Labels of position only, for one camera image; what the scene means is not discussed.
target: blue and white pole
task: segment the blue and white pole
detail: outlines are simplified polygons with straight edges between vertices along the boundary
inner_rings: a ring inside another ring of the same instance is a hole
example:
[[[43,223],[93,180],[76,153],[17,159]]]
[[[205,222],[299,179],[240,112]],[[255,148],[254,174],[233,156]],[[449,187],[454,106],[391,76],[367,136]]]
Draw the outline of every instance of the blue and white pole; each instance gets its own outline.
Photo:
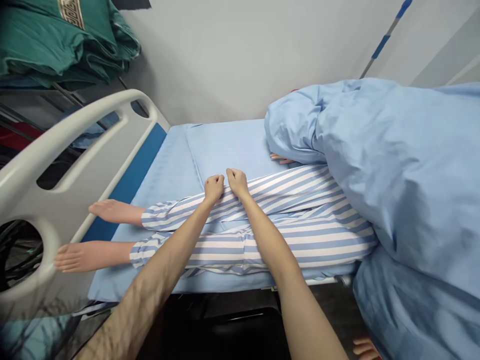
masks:
[[[392,32],[394,31],[395,27],[399,23],[400,19],[402,16],[405,14],[405,11],[409,8],[409,6],[412,4],[412,0],[405,0],[403,4],[401,5],[400,11],[395,17],[395,20],[393,20],[393,23],[391,24],[390,28],[386,32],[386,34],[383,36],[383,39],[381,39],[380,44],[376,47],[375,52],[371,56],[370,61],[368,62],[368,65],[366,66],[365,70],[361,73],[360,79],[363,79],[367,72],[369,71],[370,67],[374,63],[375,59],[379,57],[380,52],[384,48],[385,44],[387,41],[390,39],[390,36],[392,35]]]

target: red object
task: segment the red object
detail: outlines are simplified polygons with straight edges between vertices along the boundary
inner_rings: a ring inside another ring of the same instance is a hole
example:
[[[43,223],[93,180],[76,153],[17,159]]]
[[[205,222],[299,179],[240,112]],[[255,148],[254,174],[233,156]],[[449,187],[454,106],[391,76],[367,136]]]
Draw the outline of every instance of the red object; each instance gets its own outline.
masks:
[[[11,126],[33,139],[36,139],[42,135],[40,130],[31,127],[25,122],[16,122],[11,124]],[[0,144],[10,149],[22,151],[28,145],[30,145],[30,143],[31,141],[23,136],[18,135],[4,127],[0,127]]]

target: wrist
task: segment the wrist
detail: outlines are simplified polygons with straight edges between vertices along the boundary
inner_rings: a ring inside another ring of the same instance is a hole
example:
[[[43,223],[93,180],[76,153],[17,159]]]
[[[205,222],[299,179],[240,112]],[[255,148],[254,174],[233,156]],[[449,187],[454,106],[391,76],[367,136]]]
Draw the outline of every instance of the wrist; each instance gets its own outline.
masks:
[[[249,199],[252,199],[252,195],[250,195],[250,192],[248,190],[245,190],[238,193],[238,199],[243,203],[245,201],[248,201]]]
[[[217,201],[218,199],[205,196],[205,198],[202,201],[202,204],[209,208],[213,208]]]

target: white bed rail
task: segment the white bed rail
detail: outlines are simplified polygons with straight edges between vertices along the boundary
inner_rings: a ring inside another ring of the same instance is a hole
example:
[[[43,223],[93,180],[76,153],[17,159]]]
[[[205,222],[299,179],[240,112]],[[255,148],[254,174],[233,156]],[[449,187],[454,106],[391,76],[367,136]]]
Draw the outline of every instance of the white bed rail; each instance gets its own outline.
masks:
[[[135,113],[131,102],[140,100],[149,117]],[[116,112],[119,121],[109,128],[73,164],[52,190],[37,185],[39,176],[88,127]],[[24,312],[43,301],[78,303],[86,298],[92,273],[62,274],[53,260],[57,249],[80,241],[94,216],[88,206],[107,198],[128,168],[155,123],[167,132],[170,125],[143,92],[126,90],[102,98],[68,116],[42,134],[0,170],[1,224],[29,221],[43,240],[39,268],[25,281],[0,293],[2,305],[14,304]]]

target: green cloth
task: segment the green cloth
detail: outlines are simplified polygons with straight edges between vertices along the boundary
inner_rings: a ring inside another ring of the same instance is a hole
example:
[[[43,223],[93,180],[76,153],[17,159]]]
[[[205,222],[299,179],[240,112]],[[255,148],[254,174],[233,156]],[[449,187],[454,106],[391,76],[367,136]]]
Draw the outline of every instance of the green cloth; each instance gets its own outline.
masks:
[[[49,88],[109,84],[141,47],[110,0],[7,0],[0,14],[0,79]]]

